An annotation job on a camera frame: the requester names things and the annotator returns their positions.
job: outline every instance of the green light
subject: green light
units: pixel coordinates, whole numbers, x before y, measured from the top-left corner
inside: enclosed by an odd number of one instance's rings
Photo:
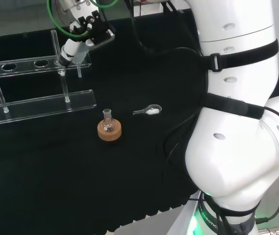
[[[194,235],[196,233],[194,233],[194,231],[197,228],[197,219],[195,216],[192,217],[192,219],[189,222],[189,226],[188,226],[188,230],[187,230],[187,234],[186,235]]]

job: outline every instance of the metal connector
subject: metal connector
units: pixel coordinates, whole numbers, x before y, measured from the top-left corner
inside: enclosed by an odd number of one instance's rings
[[[259,230],[259,235],[279,235],[279,228],[262,229]]]

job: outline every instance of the green cable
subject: green cable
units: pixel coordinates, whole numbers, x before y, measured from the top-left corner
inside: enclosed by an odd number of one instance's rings
[[[112,2],[112,3],[109,4],[109,5],[100,5],[100,4],[96,3],[96,2],[93,1],[93,0],[89,0],[89,1],[90,1],[93,5],[95,5],[95,6],[99,7],[99,8],[109,8],[109,7],[114,6],[119,0],[114,0],[114,2]]]
[[[75,34],[71,34],[71,33],[67,32],[67,31],[65,31],[64,29],[62,29],[61,26],[59,26],[59,25],[57,24],[57,22],[56,22],[55,19],[53,18],[53,15],[52,15],[52,12],[51,12],[50,1],[49,1],[49,0],[47,0],[47,9],[48,9],[48,13],[49,13],[49,16],[50,16],[50,18],[51,18],[53,24],[54,24],[62,33],[64,33],[65,35],[67,35],[67,36],[69,36],[69,37],[80,38],[80,37],[82,37],[82,36],[85,36],[85,35],[88,33],[88,31],[86,31],[86,32],[84,32],[84,33],[81,34],[81,35],[75,35]]]

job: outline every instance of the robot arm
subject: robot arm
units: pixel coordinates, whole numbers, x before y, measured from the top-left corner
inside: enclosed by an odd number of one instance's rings
[[[70,25],[72,34],[83,34],[81,38],[68,39],[62,47],[59,63],[67,67],[79,51],[81,44],[86,43],[93,50],[114,39],[114,34],[107,23],[101,20],[98,7],[87,0],[60,0],[62,11],[70,12],[75,21]]]

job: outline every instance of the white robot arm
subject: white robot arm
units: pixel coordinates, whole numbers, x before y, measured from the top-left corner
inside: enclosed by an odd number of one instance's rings
[[[186,1],[195,15],[204,56],[248,51],[276,40],[271,0]],[[277,56],[219,72],[209,70],[208,93],[279,112],[279,97],[268,100],[278,76]],[[203,108],[185,161],[194,183],[221,208],[249,211],[279,177],[279,117],[265,111],[258,120]],[[204,206],[215,217],[206,202]],[[235,226],[252,216],[227,220]],[[215,234],[199,210],[196,218],[201,229],[195,235]],[[253,225],[249,235],[257,234]]]

